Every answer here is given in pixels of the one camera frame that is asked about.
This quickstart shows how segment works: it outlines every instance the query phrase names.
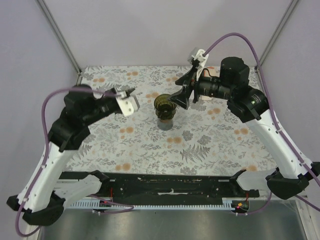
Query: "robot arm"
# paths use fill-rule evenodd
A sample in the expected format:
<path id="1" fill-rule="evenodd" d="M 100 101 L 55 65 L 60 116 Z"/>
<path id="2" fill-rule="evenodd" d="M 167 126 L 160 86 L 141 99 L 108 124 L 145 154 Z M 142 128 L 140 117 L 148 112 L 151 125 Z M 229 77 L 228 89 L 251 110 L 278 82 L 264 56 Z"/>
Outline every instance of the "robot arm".
<path id="1" fill-rule="evenodd" d="M 77 87 L 90 88 L 87 85 Z M 67 162 L 90 134 L 89 125 L 113 113 L 129 116 L 139 109 L 136 97 L 130 96 L 134 89 L 117 92 L 113 88 L 109 91 L 118 96 L 116 98 L 103 96 L 97 99 L 93 93 L 71 91 L 64 97 L 65 108 L 48 133 L 49 155 L 46 165 L 42 165 L 45 156 L 43 152 L 25 188 L 7 200 L 7 204 L 15 211 L 25 201 L 23 219 L 29 225 L 53 224 L 73 202 L 97 193 L 102 184 L 108 185 L 109 178 L 96 170 L 88 173 L 87 177 L 77 183 L 54 191 Z M 37 181 L 28 199 L 24 199 L 34 178 L 37 178 Z"/>
<path id="2" fill-rule="evenodd" d="M 219 77 L 206 77 L 203 73 L 203 62 L 205 63 L 207 59 L 197 54 L 193 56 L 195 57 L 190 61 L 191 70 L 175 82 L 176 85 L 182 86 L 181 90 L 172 94 L 169 100 L 184 109 L 189 107 L 192 92 L 193 103 L 196 103 L 201 95 L 227 100 L 228 109 L 260 138 L 277 163 L 276 169 L 237 172 L 233 177 L 238 185 L 246 191 L 270 189 L 281 199 L 288 199 L 302 192 L 312 177 L 277 131 L 264 93 L 249 86 L 249 67 L 241 58 L 227 57 L 221 62 Z M 280 131 L 296 147 L 288 133 L 281 125 L 280 127 Z M 318 176 L 320 163 L 312 162 L 301 151 L 299 152 L 304 164 Z"/>

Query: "metal floor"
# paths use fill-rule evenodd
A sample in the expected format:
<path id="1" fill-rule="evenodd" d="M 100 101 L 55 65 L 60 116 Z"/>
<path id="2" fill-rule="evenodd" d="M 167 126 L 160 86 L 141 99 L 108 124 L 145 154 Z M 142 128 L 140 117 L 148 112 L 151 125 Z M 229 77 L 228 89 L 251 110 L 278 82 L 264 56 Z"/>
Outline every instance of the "metal floor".
<path id="1" fill-rule="evenodd" d="M 252 200 L 250 209 L 263 205 Z M 272 201 L 262 213 L 137 210 L 102 215 L 67 209 L 39 240 L 306 240 L 295 201 Z"/>

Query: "gray wall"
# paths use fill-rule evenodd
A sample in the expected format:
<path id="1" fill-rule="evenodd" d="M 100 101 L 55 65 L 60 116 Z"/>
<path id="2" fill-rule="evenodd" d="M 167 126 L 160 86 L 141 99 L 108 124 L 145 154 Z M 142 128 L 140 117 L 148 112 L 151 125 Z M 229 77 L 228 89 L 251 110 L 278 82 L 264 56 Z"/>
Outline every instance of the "gray wall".
<path id="1" fill-rule="evenodd" d="M 46 0 L 77 59 L 87 65 L 188 65 L 195 48 L 230 32 L 247 36 L 262 54 L 290 0 Z M 220 43 L 209 57 L 254 65 L 240 38 Z"/>
<path id="2" fill-rule="evenodd" d="M 76 73 L 36 1 L 0 1 L 1 239 L 18 239 L 6 200 L 25 186 L 44 149 L 42 101 L 75 82 Z M 49 104 L 49 126 L 62 102 L 60 96 Z"/>
<path id="3" fill-rule="evenodd" d="M 263 65 L 275 110 L 295 143 L 320 161 L 320 1 L 302 0 Z M 307 193 L 320 206 L 320 189 Z M 316 214 L 320 226 L 320 213 Z"/>

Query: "patterned tablecloth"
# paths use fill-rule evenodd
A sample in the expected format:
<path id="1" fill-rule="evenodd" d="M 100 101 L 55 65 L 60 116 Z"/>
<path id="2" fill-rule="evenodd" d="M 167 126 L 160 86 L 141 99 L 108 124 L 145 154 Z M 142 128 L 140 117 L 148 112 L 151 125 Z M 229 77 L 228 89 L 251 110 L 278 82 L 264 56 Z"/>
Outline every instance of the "patterned tablecloth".
<path id="1" fill-rule="evenodd" d="M 154 100 L 180 89 L 175 80 L 190 68 L 181 66 L 93 66 L 83 84 L 94 89 L 136 88 L 140 110 L 130 117 L 111 115 L 90 126 L 91 135 L 65 171 L 141 174 L 233 175 L 240 169 L 276 166 L 258 137 L 227 109 L 225 100 L 200 100 L 177 108 L 169 131 L 157 127 Z M 253 69 L 251 86 L 258 88 Z"/>

